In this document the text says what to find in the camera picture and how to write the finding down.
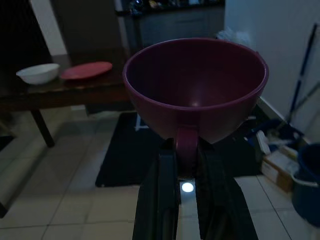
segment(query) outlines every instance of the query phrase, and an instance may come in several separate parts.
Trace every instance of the white wall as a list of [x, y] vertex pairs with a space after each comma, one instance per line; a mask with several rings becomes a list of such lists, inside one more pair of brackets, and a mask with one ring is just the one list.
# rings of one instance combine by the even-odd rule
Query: white wall
[[50, 54], [67, 54], [50, 0], [30, 0], [30, 3]]
[[[290, 109], [314, 22], [320, 23], [319, 0], [226, 0], [225, 27], [249, 34], [252, 47], [262, 55], [270, 70], [262, 97], [283, 116]], [[320, 33], [300, 96], [317, 81], [320, 81]], [[298, 112], [294, 125], [307, 130], [319, 109], [318, 92]]]

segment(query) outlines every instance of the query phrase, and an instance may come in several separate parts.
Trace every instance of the dark doorway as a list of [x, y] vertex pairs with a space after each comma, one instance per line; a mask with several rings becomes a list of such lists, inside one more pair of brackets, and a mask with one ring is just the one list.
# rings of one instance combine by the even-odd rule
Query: dark doorway
[[68, 53], [121, 47], [113, 0], [51, 0]]
[[0, 2], [0, 68], [18, 71], [51, 59], [28, 0]]

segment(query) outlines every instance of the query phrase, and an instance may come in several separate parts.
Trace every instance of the led light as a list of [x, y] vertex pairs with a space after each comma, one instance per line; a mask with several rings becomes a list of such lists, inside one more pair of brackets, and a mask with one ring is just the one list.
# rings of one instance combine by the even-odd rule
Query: led light
[[182, 184], [182, 191], [186, 193], [190, 193], [194, 189], [195, 189], [194, 186], [190, 182], [185, 182], [184, 184]]

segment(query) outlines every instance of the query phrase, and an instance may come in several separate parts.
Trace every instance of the blue bucket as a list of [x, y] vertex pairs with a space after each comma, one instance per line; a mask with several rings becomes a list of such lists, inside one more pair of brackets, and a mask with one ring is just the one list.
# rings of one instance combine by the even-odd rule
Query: blue bucket
[[298, 154], [300, 169], [292, 175], [295, 182], [292, 203], [296, 212], [310, 224], [320, 227], [320, 144], [307, 145]]

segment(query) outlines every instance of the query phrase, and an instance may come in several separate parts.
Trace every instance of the kitchen counter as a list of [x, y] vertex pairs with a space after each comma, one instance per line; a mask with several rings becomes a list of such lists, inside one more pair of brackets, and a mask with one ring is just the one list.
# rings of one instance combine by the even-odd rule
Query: kitchen counter
[[176, 5], [162, 5], [157, 8], [151, 8], [149, 6], [144, 6], [140, 11], [130, 9], [130, 4], [126, 4], [124, 10], [118, 11], [115, 13], [117, 16], [132, 16], [132, 17], [141, 17], [144, 15], [158, 14], [163, 12], [172, 12], [172, 11], [183, 11], [190, 9], [201, 9], [201, 8], [214, 8], [214, 7], [223, 7], [225, 6], [224, 0], [203, 2], [203, 3], [184, 3]]

